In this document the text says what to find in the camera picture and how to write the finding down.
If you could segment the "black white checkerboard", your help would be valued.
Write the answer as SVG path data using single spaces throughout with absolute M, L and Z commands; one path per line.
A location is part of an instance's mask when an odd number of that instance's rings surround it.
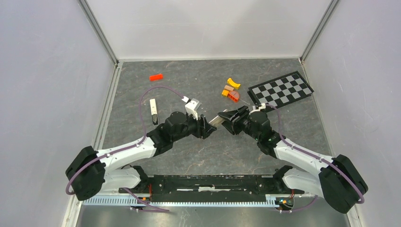
M 266 112 L 294 103 L 312 95 L 314 90 L 298 71 L 271 79 L 248 88 L 255 106 L 266 104 Z

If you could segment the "white and black stick remote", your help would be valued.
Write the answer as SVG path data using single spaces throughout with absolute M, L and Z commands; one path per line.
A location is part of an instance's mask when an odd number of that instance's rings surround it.
M 151 117 L 152 117 L 152 123 L 153 125 L 158 125 L 158 112 L 157 112 L 157 104 L 156 104 L 156 100 L 150 99 L 149 100 L 149 104 L 150 104 L 150 110 L 151 110 Z

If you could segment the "orange semicircle block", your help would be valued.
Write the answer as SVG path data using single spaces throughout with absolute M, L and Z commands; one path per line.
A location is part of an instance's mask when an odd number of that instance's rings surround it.
M 240 99 L 240 94 L 237 91 L 229 91 L 227 97 L 231 99 L 233 102 L 237 103 Z

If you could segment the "tan small block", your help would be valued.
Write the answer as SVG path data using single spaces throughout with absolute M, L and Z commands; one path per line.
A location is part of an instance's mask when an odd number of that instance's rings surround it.
M 229 85 L 225 85 L 224 90 L 233 91 L 234 88 Z

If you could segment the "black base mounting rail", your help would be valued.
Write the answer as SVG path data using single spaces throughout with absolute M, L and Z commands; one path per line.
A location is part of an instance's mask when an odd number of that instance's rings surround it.
M 152 202 L 262 202 L 267 194 L 303 194 L 272 175 L 153 175 L 130 190 Z

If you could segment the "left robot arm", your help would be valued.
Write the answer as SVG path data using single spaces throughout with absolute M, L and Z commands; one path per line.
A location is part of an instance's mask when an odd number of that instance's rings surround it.
M 65 172 L 69 180 L 66 193 L 84 201 L 99 192 L 119 188 L 144 192 L 148 179 L 135 168 L 123 170 L 124 165 L 161 155 L 174 142 L 190 135 L 206 139 L 216 129 L 204 115 L 195 119 L 187 113 L 173 112 L 164 123 L 133 142 L 101 150 L 84 147 Z

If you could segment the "yellow small block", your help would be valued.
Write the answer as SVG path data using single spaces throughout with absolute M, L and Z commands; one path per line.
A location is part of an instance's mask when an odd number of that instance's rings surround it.
M 222 91 L 222 93 L 221 93 L 221 95 L 223 96 L 223 97 L 227 97 L 228 96 L 228 94 L 229 94 L 229 91 L 228 90 L 223 90 Z

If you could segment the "red rectangular block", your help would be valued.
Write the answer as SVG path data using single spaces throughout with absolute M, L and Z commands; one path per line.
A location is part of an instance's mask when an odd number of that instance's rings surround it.
M 149 76 L 149 80 L 150 81 L 156 81 L 156 80 L 161 80 L 161 79 L 163 79 L 163 74 L 162 73 L 160 73 L 160 74 L 155 74 L 155 75 L 151 75 L 151 76 Z

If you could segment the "aluminium frame post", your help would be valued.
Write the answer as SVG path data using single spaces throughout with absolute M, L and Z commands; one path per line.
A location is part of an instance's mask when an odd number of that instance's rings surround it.
M 300 56 L 300 61 L 304 62 L 310 52 L 312 51 L 315 43 L 317 42 L 318 38 L 320 37 L 322 31 L 324 30 L 326 24 L 330 20 L 333 12 L 335 11 L 337 5 L 340 3 L 340 0 L 331 0 L 327 9 L 325 10 L 322 18 L 320 19 L 316 29 L 314 30 L 309 42 L 306 45 L 306 48 L 304 49 L 303 53 Z
M 102 46 L 104 47 L 107 55 L 109 56 L 110 60 L 117 65 L 119 63 L 118 58 L 116 57 L 110 43 L 108 42 L 104 32 L 101 29 L 101 26 L 96 19 L 89 3 L 87 0 L 78 0 L 80 7 L 82 8 L 85 16 L 87 17 L 90 25 L 92 26 L 96 36 L 98 37 L 99 41 L 101 42 Z

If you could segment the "beige remote control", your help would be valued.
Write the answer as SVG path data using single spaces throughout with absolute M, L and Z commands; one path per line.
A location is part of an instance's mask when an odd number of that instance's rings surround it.
M 214 117 L 211 121 L 209 121 L 209 125 L 213 126 L 213 127 L 218 127 L 220 126 L 225 120 L 220 117 L 220 116 L 216 116 Z

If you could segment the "left aluminium frame post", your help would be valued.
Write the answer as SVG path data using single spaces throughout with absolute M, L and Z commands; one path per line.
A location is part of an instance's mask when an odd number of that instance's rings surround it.
M 118 58 L 116 57 L 110 43 L 108 42 L 104 32 L 101 29 L 101 26 L 96 19 L 89 3 L 87 0 L 78 0 L 80 7 L 82 8 L 85 16 L 87 17 L 90 25 L 92 26 L 96 36 L 98 37 L 99 41 L 101 42 L 102 46 L 104 47 L 107 55 L 109 56 L 110 60 L 117 65 L 119 63 Z

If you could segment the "yellow curved block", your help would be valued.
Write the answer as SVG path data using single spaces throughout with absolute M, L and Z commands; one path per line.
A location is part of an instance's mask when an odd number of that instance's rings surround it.
M 234 82 L 232 78 L 227 79 L 227 84 L 234 89 L 239 89 L 241 87 L 241 84 Z

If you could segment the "right aluminium frame post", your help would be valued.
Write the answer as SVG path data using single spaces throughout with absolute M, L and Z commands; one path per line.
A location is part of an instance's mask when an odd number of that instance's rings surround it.
M 318 38 L 320 37 L 322 31 L 324 30 L 326 24 L 330 20 L 333 12 L 335 11 L 337 5 L 340 3 L 340 0 L 331 0 L 327 9 L 325 10 L 322 18 L 320 19 L 316 29 L 314 30 L 309 42 L 306 45 L 306 48 L 304 49 L 303 53 L 300 56 L 300 61 L 304 62 L 310 52 L 312 51 L 315 43 L 317 42 Z

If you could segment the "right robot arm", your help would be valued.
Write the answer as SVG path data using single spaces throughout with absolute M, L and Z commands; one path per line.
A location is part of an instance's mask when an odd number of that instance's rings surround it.
M 346 214 L 355 204 L 365 202 L 368 186 L 352 161 L 345 155 L 322 155 L 297 145 L 270 125 L 262 109 L 249 110 L 247 106 L 220 112 L 222 125 L 233 135 L 241 132 L 252 137 L 262 153 L 300 167 L 285 167 L 273 180 L 279 193 L 299 189 L 314 194 L 337 212 Z

